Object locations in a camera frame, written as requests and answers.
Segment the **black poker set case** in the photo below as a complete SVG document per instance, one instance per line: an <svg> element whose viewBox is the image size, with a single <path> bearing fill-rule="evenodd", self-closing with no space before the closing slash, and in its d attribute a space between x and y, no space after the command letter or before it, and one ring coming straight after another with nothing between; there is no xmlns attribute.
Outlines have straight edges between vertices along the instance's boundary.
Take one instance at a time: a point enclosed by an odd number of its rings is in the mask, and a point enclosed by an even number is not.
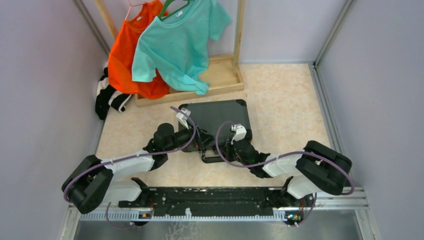
<svg viewBox="0 0 424 240"><path fill-rule="evenodd" d="M247 102L244 99L232 99L222 101L210 101L199 103L183 103L178 109L186 108L191 111L190 117L197 127L214 135L214 143L211 149L199 152L204 163L218 163L223 160L218 155L215 143L216 133L219 127L227 121L243 125L246 130L248 141L253 139L252 128L249 119ZM182 150L189 152L189 145Z"/></svg>

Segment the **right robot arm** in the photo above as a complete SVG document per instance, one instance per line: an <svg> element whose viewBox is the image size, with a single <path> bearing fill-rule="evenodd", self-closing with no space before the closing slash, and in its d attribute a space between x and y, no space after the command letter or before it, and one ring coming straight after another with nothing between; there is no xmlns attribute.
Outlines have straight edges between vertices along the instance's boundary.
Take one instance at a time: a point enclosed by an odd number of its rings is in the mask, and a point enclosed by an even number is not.
<svg viewBox="0 0 424 240"><path fill-rule="evenodd" d="M345 184L353 182L349 177L352 161L315 140L308 141L300 151L271 154L257 151L242 139L229 143L222 153L229 163L237 161L237 167L249 169L258 178L286 175L281 199L287 206L295 206L301 198L317 192L344 195Z"/></svg>

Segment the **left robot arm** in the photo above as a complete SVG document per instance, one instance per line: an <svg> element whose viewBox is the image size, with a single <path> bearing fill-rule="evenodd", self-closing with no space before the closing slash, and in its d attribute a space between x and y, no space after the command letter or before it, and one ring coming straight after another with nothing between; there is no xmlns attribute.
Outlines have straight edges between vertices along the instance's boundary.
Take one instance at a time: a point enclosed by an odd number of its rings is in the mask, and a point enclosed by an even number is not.
<svg viewBox="0 0 424 240"><path fill-rule="evenodd" d="M215 137L198 126L175 132L169 123L158 126L153 137L139 152L119 159L100 159L94 154L85 157L63 183L64 198L81 214L88 214L106 203L129 202L138 207L149 203L150 193L140 180L126 177L150 172L161 167L168 154L181 151L191 143L202 148Z"/></svg>

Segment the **wooden clothes rack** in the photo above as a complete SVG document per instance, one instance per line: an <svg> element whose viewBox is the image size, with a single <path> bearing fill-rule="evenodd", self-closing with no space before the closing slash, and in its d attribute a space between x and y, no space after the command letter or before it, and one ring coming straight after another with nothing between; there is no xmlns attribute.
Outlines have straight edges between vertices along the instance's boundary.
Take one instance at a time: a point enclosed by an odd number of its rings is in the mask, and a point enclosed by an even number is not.
<svg viewBox="0 0 424 240"><path fill-rule="evenodd" d="M190 0L185 1L185 3L176 10L169 10L169 5L171 4L170 1L167 0L165 2L161 2L163 5L162 10L155 17L167 17L168 15L181 10L189 2ZM105 3L102 0L98 0L95 4L109 31L111 32L115 43L120 29L116 28L114 20L109 13ZM169 86L169 94L157 99L148 99L142 97L139 94L134 94L136 96L136 105L139 107L152 106L174 101L188 100L196 97L226 94L243 90L245 84L243 82L243 77L239 67L239 56L244 19L244 5L244 1L240 0L238 2L234 52L223 55L210 56L208 49L209 65L207 70L200 75L200 78L209 84L209 90L206 94L198 95L194 91L177 91Z"/></svg>

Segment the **teal t-shirt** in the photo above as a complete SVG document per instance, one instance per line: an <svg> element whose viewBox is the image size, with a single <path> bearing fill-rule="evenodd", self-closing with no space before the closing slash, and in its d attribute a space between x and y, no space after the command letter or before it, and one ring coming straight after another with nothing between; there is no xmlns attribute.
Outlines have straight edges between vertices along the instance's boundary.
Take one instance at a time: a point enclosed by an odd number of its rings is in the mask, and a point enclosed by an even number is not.
<svg viewBox="0 0 424 240"><path fill-rule="evenodd" d="M132 80L149 83L160 75L180 92L204 95L209 83L208 41L217 41L232 18L217 0L191 0L175 13L156 16L140 35L132 62Z"/></svg>

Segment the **black white striped garment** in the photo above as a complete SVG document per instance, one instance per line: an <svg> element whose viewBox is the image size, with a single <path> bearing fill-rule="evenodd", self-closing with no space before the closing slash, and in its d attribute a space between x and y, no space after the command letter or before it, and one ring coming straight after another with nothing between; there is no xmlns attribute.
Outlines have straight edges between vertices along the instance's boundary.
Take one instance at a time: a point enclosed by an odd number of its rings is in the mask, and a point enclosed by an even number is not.
<svg viewBox="0 0 424 240"><path fill-rule="evenodd" d="M133 97L133 94L122 93L109 84L108 70L108 62L106 62L96 89L95 113L102 121L107 118L110 108L124 113L127 110L127 104Z"/></svg>

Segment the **orange t-shirt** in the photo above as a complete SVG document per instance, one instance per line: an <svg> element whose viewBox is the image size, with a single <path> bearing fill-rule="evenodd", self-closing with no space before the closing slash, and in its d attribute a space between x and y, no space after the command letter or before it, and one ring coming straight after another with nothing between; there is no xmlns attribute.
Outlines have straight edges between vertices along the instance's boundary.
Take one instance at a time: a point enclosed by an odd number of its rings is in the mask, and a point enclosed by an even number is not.
<svg viewBox="0 0 424 240"><path fill-rule="evenodd" d="M162 8L163 4L159 0L145 2L133 19L123 21L108 58L109 84L116 90L151 100L170 93L169 86L157 71L151 82L135 82L132 78L132 64L139 37Z"/></svg>

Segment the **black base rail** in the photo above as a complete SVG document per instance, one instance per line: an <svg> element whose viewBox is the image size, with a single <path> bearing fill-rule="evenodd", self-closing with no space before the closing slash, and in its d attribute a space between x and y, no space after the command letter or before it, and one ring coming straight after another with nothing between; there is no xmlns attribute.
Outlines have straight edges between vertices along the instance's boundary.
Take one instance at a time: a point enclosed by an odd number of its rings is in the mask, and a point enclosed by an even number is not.
<svg viewBox="0 0 424 240"><path fill-rule="evenodd" d="M153 209L155 217L183 216L186 209L194 217L262 217L277 208L298 211L312 203L312 194L296 199L281 187L148 187L136 200L122 200L118 206Z"/></svg>

